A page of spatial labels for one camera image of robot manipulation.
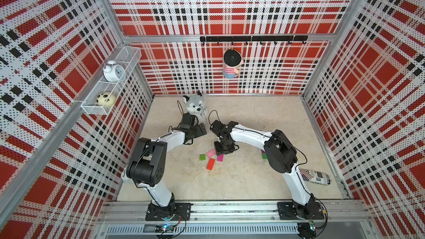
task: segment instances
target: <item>white wire basket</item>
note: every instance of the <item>white wire basket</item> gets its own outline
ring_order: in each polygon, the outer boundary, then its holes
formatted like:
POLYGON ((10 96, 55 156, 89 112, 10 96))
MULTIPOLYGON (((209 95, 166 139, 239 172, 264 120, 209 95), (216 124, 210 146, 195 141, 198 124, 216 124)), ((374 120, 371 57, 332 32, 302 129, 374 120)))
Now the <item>white wire basket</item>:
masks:
POLYGON ((121 48, 121 51, 118 53, 116 58, 114 59, 117 64, 121 65, 125 70, 125 79, 119 81, 117 83, 109 82, 106 80, 104 76, 100 78, 96 86, 90 91, 89 95, 84 99, 81 107, 87 114, 98 114, 98 115, 108 115, 117 101, 119 101, 119 97, 121 95, 122 89, 124 88, 124 84, 133 71, 134 67, 139 62, 141 58, 140 48, 124 46, 118 47, 121 48), (97 104, 98 95, 101 93, 110 92, 105 99, 105 104, 107 104, 108 100, 116 100, 113 105, 99 106, 97 104))

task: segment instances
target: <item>perforated wall panel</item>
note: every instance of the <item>perforated wall panel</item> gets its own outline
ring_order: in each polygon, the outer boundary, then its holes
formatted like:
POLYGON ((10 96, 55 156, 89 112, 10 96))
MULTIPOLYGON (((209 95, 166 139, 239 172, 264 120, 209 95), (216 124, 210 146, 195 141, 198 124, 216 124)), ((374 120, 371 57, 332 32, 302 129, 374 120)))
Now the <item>perforated wall panel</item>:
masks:
POLYGON ((350 0, 109 0, 127 35, 333 33, 350 0))
POLYGON ((155 94, 298 94, 305 88, 327 42, 223 44, 133 44, 141 48, 141 68, 155 94), (223 53, 239 51, 245 63, 233 79, 223 76, 223 53))
POLYGON ((132 73, 109 116, 83 114, 0 233, 0 238, 91 238, 151 102, 132 73))
POLYGON ((385 238, 425 231, 425 0, 364 0, 309 105, 385 238))
POLYGON ((0 0, 0 192, 108 57, 98 0, 0 0))

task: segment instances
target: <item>plush dog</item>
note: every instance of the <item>plush dog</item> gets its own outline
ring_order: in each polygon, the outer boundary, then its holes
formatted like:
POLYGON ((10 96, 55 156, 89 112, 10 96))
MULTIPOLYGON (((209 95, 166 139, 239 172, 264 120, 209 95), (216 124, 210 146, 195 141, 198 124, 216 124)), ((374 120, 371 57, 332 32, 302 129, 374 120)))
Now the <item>plush dog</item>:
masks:
POLYGON ((205 107, 205 98, 202 93, 191 94, 189 96, 183 95, 184 103, 186 104, 187 111, 198 117, 199 123, 205 123, 207 119, 207 108, 205 107))

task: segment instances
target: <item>hanging doll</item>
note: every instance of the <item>hanging doll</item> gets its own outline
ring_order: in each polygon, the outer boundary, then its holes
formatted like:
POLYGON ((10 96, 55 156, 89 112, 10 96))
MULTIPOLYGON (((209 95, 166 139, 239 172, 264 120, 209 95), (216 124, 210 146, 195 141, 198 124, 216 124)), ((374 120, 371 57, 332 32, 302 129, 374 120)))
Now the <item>hanging doll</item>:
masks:
POLYGON ((243 64, 241 54, 233 49, 227 50, 223 55, 223 76, 226 78, 234 78, 239 74, 238 67, 243 64))

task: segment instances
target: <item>robotic arm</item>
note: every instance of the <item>robotic arm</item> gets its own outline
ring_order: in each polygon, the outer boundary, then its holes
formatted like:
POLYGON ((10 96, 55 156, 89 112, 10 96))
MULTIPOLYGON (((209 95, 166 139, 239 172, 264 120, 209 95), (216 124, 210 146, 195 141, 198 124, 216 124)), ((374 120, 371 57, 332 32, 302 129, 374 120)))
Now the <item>robotic arm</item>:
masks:
POLYGON ((316 201, 302 180, 297 165, 297 151, 282 131, 263 132, 249 129, 234 121, 224 125, 218 120, 212 123, 210 130, 218 138, 218 141, 214 142, 217 155, 229 154, 237 150, 236 141, 264 150, 269 165, 282 174, 291 191, 296 215, 303 219, 311 217, 316 201))
MULTIPOLYGON (((174 147, 186 144, 194 138, 206 135, 204 124, 195 125, 196 117, 189 113, 183 115, 182 121, 177 128, 160 138, 140 138, 121 178, 124 182, 134 182, 138 188, 146 188, 152 197, 149 204, 146 220, 175 220, 176 208, 183 207, 174 201, 171 193, 162 180, 165 168, 166 153, 174 147)), ((237 150, 235 142, 244 142, 266 152, 269 165, 281 173, 292 195, 294 216, 302 219, 311 219, 317 202, 313 194, 307 189, 302 180, 297 165, 296 149, 288 138, 280 130, 263 132, 229 122, 227 125, 215 120, 210 130, 217 136, 214 142, 217 155, 229 154, 237 150)), ((189 219, 190 210, 184 210, 189 219)))
MULTIPOLYGON (((173 148, 183 144, 191 145, 194 138, 207 134, 204 124, 195 125, 195 119, 196 116, 185 113, 178 127, 173 128, 169 134, 157 139, 140 138, 121 173, 124 182, 134 182, 137 188, 146 188, 151 195, 152 202, 148 206, 146 220, 174 220, 176 216, 174 194, 162 180, 165 157, 173 148)), ((186 213, 184 218, 188 220, 188 212, 180 214, 186 213)))

